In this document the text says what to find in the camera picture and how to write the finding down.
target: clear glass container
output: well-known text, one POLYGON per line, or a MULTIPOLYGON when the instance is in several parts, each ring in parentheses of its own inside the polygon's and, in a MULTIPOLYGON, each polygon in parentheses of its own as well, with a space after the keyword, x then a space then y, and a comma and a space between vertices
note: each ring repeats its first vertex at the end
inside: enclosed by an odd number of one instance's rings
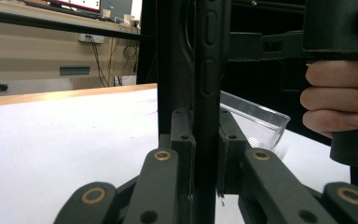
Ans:
POLYGON ((220 106, 230 111, 252 147, 274 151, 290 117, 262 105, 220 92, 220 106))

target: wall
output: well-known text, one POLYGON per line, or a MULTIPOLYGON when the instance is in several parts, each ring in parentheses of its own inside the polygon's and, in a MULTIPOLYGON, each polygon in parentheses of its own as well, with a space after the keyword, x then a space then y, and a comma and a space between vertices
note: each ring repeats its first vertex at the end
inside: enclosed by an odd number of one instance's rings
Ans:
POLYGON ((131 5, 131 0, 105 0, 101 2, 102 8, 111 10, 110 18, 112 19, 114 19, 115 17, 123 19, 124 14, 130 14, 131 5))
MULTIPOLYGON (((98 44, 97 50, 100 66, 108 76, 106 69, 112 59, 113 76, 136 75, 123 50, 135 41, 119 40, 111 57, 117 40, 105 38, 98 44)), ((78 41, 78 34, 33 27, 0 23, 0 79, 34 79, 57 77, 97 77, 98 69, 91 43, 78 41), (62 65, 86 65, 90 67, 89 75, 60 76, 62 65)))
POLYGON ((136 19, 141 19, 142 13, 142 0, 132 0, 131 15, 136 19))

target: finger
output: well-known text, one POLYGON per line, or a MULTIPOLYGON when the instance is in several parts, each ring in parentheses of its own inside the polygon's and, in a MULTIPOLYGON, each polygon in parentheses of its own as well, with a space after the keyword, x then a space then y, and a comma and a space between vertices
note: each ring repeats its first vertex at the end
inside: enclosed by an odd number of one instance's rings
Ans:
POLYGON ((358 112, 358 89, 311 87, 301 93, 300 103, 308 110, 358 112))
POLYGON ((316 133, 331 137, 333 132, 357 130, 358 113, 335 110, 308 111, 303 116, 303 123, 316 133))
POLYGON ((358 88, 358 61, 312 63, 306 79, 313 86, 358 88))

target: white table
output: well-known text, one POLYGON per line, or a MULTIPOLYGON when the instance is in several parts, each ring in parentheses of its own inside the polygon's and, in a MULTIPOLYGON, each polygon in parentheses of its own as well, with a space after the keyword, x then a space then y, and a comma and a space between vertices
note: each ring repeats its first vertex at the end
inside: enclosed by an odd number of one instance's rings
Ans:
MULTIPOLYGON (((116 187, 158 147, 156 89, 0 105, 0 223, 52 223, 78 188, 116 187)), ((329 147, 286 131, 278 150, 305 185, 350 181, 329 147)), ((216 203, 216 223, 243 223, 236 196, 216 203)))

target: black handle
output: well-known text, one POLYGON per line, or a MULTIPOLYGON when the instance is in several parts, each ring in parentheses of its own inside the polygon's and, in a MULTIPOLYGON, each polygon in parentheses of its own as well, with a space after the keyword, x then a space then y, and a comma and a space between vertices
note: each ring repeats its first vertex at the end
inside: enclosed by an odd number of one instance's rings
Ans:
POLYGON ((333 133, 330 158, 345 165, 358 166, 358 130, 333 133))

